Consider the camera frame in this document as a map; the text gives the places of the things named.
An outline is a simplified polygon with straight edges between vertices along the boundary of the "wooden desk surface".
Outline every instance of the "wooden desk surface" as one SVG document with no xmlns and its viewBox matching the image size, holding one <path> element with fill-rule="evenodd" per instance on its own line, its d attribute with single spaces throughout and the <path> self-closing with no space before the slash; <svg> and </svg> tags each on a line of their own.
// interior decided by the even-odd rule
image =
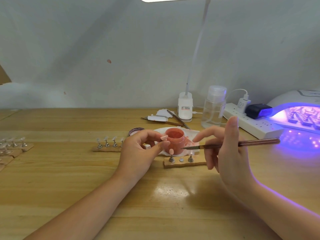
<svg viewBox="0 0 320 240">
<path fill-rule="evenodd" d="M 97 137 L 164 127 L 140 117 L 157 109 L 32 109 L 0 121 L 0 136 L 26 136 L 30 151 L 0 172 L 0 239 L 22 239 L 114 172 L 119 153 L 91 152 Z M 190 127 L 201 130 L 200 114 Z M 246 139 L 253 137 L 241 131 Z M 254 175 L 320 214 L 320 152 L 249 148 Z M 224 191 L 206 166 L 163 169 L 157 157 L 97 239 L 279 239 Z"/>
</svg>

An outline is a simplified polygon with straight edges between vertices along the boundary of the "clear liquid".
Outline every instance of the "clear liquid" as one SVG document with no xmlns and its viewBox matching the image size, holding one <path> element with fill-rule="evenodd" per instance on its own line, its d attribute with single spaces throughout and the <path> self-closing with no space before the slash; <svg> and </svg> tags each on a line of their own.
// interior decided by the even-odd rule
<svg viewBox="0 0 320 240">
<path fill-rule="evenodd" d="M 212 125 L 220 126 L 222 120 L 221 107 L 226 104 L 226 101 L 220 103 L 214 103 L 206 100 L 204 102 L 201 125 L 203 128 L 210 127 Z"/>
</svg>

